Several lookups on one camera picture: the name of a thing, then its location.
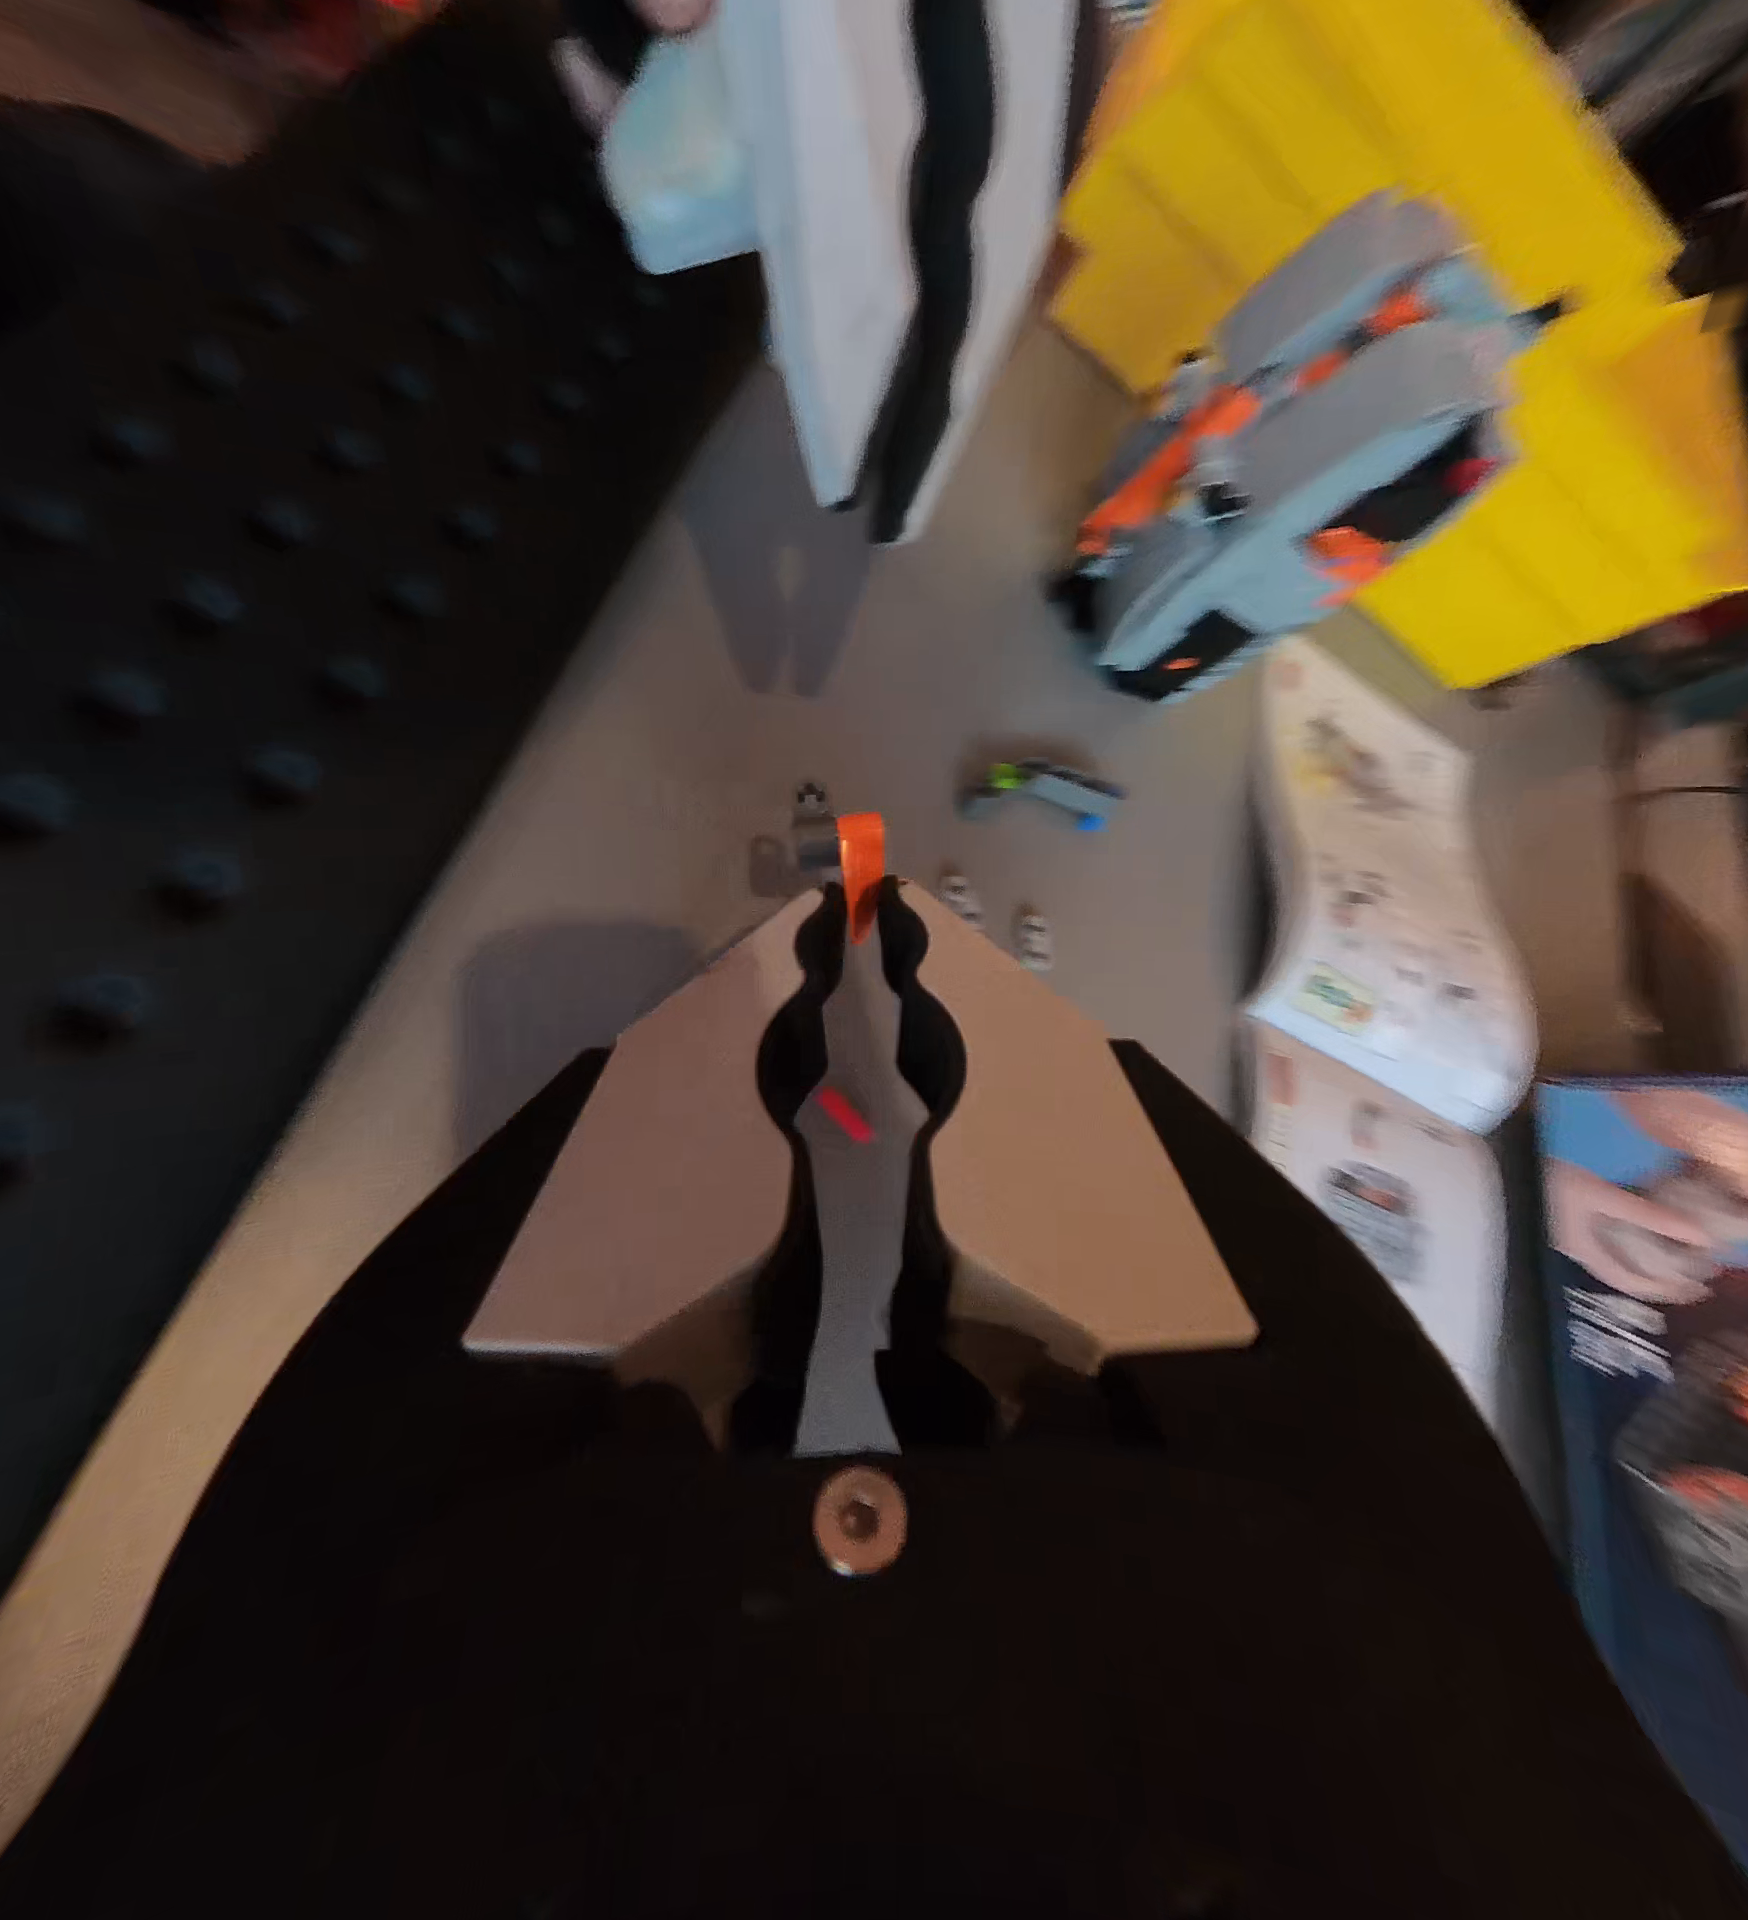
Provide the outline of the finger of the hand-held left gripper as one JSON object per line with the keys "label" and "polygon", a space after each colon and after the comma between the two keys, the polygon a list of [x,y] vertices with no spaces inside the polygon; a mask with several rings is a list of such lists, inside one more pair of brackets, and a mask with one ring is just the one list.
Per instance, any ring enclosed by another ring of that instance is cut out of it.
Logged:
{"label": "finger of the hand-held left gripper", "polygon": [[1075,140],[1076,2],[904,6],[908,325],[873,449],[871,538],[918,538],[1024,325]]}
{"label": "finger of the hand-held left gripper", "polygon": [[824,511],[928,512],[951,433],[924,224],[951,130],[953,5],[722,2],[769,351]]}

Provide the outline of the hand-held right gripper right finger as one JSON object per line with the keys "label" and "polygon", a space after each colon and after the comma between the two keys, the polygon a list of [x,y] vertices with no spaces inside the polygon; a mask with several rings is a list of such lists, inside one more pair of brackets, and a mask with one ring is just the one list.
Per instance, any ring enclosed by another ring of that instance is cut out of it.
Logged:
{"label": "hand-held right gripper right finger", "polygon": [[1047,1374],[1253,1348],[1107,1028],[916,882],[880,885],[877,932],[920,1107],[877,1355],[899,1449],[983,1449]]}

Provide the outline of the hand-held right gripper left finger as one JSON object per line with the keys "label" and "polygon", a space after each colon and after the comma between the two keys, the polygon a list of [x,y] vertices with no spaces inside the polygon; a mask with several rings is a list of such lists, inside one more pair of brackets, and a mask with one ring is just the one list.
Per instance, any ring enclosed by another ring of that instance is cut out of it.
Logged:
{"label": "hand-held right gripper left finger", "polygon": [[679,1386],[795,1451],[823,1296],[814,1157],[840,889],[809,890],[630,1025],[463,1333],[481,1361]]}

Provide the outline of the orange claw piece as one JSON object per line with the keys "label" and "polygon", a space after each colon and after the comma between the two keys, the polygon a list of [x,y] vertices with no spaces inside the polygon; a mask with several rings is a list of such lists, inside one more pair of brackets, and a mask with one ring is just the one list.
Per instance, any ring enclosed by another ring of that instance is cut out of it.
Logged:
{"label": "orange claw piece", "polygon": [[861,947],[877,931],[880,890],[889,874],[886,822],[880,812],[840,814],[836,822],[838,885],[847,935]]}

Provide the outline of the grey angled beam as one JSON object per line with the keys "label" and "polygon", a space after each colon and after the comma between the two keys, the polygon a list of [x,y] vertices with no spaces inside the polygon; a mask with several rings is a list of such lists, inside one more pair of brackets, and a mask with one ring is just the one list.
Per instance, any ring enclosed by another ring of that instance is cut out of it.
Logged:
{"label": "grey angled beam", "polygon": [[1066,819],[1076,832],[1103,832],[1127,803],[1127,788],[1052,759],[994,760],[965,780],[956,812],[971,822],[994,819],[1010,805],[1038,807]]}

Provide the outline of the grey robot model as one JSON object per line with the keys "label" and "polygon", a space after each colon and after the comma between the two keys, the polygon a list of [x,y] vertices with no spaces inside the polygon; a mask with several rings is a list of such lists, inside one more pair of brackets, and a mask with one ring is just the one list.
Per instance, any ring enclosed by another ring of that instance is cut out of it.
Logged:
{"label": "grey robot model", "polygon": [[1110,455],[1047,597],[1114,693],[1166,706],[1385,581],[1516,460],[1515,303],[1437,202],[1382,188],[1186,354]]}

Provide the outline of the open instruction booklet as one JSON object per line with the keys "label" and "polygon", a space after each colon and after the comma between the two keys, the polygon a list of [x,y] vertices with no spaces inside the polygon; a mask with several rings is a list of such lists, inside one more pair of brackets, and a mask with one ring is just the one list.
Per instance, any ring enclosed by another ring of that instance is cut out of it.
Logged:
{"label": "open instruction booklet", "polygon": [[1248,1137],[1502,1429],[1506,1191],[1536,1008],[1486,890],[1474,767],[1317,642],[1260,679],[1271,959],[1241,1008]]}

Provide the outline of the robot kit box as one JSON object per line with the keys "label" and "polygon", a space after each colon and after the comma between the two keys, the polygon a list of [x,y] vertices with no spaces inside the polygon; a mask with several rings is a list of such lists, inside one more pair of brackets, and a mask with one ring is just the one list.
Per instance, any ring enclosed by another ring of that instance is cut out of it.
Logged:
{"label": "robot kit box", "polygon": [[1748,1875],[1748,1074],[1553,1079],[1534,1141],[1572,1589]]}

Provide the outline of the yellow storage bin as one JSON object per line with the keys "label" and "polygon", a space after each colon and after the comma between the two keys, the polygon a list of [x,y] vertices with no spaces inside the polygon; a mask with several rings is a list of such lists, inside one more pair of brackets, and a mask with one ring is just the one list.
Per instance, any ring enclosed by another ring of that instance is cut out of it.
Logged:
{"label": "yellow storage bin", "polygon": [[1356,597],[1449,688],[1748,592],[1748,427],[1677,228],[1513,5],[1170,2],[1060,204],[1055,326],[1133,396],[1330,218],[1395,188],[1570,310],[1511,372],[1513,468]]}

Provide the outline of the black perforated panel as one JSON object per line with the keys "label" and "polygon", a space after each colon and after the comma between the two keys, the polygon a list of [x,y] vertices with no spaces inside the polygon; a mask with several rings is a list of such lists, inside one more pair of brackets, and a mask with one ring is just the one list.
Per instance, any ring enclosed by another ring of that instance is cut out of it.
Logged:
{"label": "black perforated panel", "polygon": [[764,319],[455,5],[0,343],[0,1604]]}

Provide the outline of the dark monitor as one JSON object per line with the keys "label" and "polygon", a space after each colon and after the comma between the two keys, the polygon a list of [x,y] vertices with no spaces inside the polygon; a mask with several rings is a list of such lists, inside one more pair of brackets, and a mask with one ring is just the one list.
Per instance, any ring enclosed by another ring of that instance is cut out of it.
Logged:
{"label": "dark monitor", "polygon": [[1608,696],[1681,724],[1748,711],[1748,592],[1584,646],[1572,664]]}

